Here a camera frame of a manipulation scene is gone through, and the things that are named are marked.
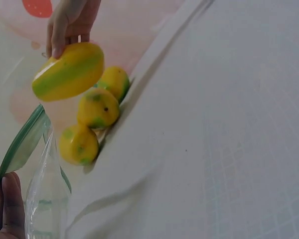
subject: green-streaked mango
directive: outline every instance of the green-streaked mango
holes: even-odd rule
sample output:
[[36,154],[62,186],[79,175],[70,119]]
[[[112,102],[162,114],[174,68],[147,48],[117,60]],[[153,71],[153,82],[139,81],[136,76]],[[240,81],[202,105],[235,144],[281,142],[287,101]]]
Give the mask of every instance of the green-streaked mango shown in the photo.
[[44,102],[77,96],[91,88],[102,76],[104,54],[90,42],[66,46],[59,59],[51,57],[32,82],[34,94]]
[[92,88],[79,102],[77,120],[89,128],[109,127],[119,116],[119,102],[103,88]]
[[129,76],[122,68],[111,66],[105,69],[95,87],[111,92],[120,104],[130,88]]

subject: pink fabric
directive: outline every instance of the pink fabric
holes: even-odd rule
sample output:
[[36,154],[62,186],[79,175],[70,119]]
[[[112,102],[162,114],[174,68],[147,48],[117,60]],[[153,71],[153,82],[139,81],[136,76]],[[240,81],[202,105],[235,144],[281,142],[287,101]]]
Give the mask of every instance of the pink fabric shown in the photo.
[[[33,49],[46,44],[46,25],[59,0],[0,0],[0,19],[32,41]],[[106,56],[106,65],[129,73],[164,23],[184,0],[104,0],[91,32]]]

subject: green spot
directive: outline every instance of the green spot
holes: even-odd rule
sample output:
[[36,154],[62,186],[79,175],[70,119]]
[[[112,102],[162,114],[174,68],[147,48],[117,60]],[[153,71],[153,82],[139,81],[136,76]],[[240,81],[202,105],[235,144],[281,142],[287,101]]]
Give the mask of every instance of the green spot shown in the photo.
[[90,164],[91,160],[89,158],[83,158],[81,159],[81,165],[88,165]]
[[126,94],[128,93],[130,89],[130,80],[129,78],[127,77],[125,80],[124,80],[124,84],[123,84],[123,92],[122,92],[122,96],[119,98],[119,104],[124,100]]
[[78,154],[83,153],[84,148],[82,146],[78,146]]
[[99,101],[101,99],[101,95],[100,94],[87,95],[86,99],[89,101]]
[[65,137],[66,139],[71,139],[73,137],[74,133],[72,130],[70,130],[69,128],[67,128],[64,132],[63,132],[63,137]]
[[106,90],[109,86],[105,82],[102,82],[101,80],[99,80],[97,83],[97,87],[103,88]]
[[92,122],[91,125],[89,125],[90,128],[105,128],[104,120],[102,120],[100,117],[95,118],[95,120]]

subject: toy mango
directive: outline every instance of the toy mango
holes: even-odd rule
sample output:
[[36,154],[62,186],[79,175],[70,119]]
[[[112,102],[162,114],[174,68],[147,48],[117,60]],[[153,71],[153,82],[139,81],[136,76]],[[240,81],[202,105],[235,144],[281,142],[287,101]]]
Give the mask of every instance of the toy mango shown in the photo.
[[92,88],[79,102],[77,120],[89,128],[106,128],[119,116],[119,102],[105,89]]
[[76,124],[66,128],[59,140],[62,158],[74,165],[87,165],[99,152],[96,134],[85,125]]
[[108,90],[120,104],[130,88],[129,76],[122,68],[111,66],[105,69],[102,77],[94,87]]
[[90,42],[66,46],[60,59],[51,57],[32,82],[34,94],[44,102],[77,96],[91,88],[102,76],[104,54]]

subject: plastic fruit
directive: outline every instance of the plastic fruit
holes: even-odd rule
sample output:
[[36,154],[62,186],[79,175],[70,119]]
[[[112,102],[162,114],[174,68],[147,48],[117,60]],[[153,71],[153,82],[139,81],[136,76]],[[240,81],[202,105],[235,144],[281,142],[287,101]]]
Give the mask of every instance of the plastic fruit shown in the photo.
[[98,155],[99,142],[91,129],[76,124],[63,131],[59,150],[65,161],[75,165],[87,165]]
[[77,96],[100,79],[104,70],[102,49],[90,42],[66,46],[59,59],[51,57],[35,75],[34,94],[44,102]]
[[79,102],[77,120],[89,128],[106,128],[120,116],[120,106],[115,97],[102,88],[92,88]]
[[121,103],[130,88],[129,76],[122,68],[112,66],[105,69],[95,87],[108,90]]

